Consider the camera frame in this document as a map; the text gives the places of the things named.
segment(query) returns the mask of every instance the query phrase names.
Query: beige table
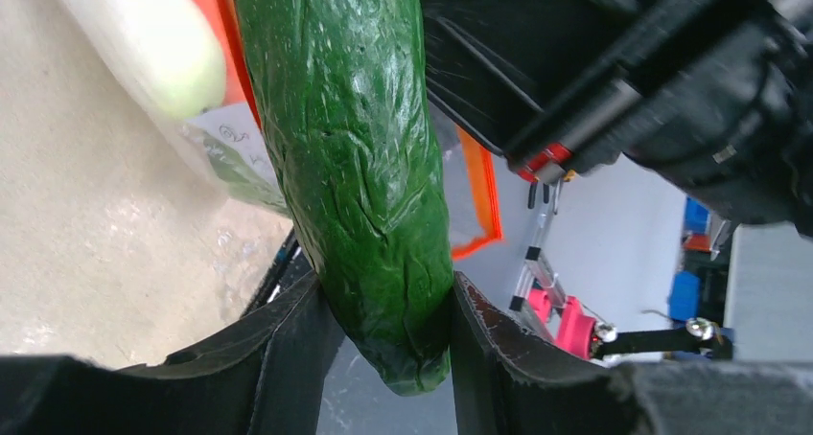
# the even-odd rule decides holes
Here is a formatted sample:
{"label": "beige table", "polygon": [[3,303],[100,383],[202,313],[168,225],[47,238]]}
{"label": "beige table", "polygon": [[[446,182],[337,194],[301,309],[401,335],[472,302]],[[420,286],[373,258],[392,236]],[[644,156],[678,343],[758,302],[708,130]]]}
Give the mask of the beige table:
{"label": "beige table", "polygon": [[181,162],[56,0],[0,0],[0,354],[158,362],[233,321],[290,223]]}

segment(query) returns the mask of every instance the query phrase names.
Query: metal bolt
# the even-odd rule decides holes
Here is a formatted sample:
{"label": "metal bolt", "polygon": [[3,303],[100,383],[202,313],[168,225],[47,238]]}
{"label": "metal bolt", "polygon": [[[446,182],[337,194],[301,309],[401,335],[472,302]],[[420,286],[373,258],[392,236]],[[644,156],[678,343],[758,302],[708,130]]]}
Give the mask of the metal bolt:
{"label": "metal bolt", "polygon": [[714,337],[714,324],[705,318],[690,318],[686,320],[686,330],[701,341],[708,341]]}
{"label": "metal bolt", "polygon": [[597,322],[592,332],[595,334],[595,337],[604,343],[613,342],[618,339],[618,328],[610,323]]}

